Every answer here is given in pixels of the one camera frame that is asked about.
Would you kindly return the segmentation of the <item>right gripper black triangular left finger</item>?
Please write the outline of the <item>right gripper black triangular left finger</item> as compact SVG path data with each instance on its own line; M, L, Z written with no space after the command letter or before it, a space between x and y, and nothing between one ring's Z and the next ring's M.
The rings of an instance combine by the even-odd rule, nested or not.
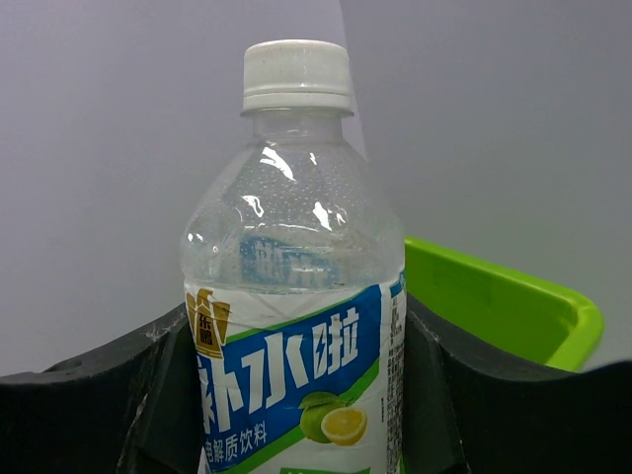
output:
M43 372L1 379L4 473L196 473L201 444L184 306Z

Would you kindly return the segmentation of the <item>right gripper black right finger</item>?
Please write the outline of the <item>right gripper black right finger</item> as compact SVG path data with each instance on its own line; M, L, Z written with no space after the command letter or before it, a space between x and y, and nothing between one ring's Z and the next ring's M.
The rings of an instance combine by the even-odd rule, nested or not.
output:
M630 472L630 361L549 367L407 303L406 472Z

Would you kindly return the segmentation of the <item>clear bottle green blue label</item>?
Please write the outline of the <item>clear bottle green blue label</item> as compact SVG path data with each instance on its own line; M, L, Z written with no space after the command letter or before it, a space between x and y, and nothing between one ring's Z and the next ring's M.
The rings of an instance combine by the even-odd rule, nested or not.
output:
M400 473L404 232L348 143L347 51L244 55L249 142L181 241L209 473Z

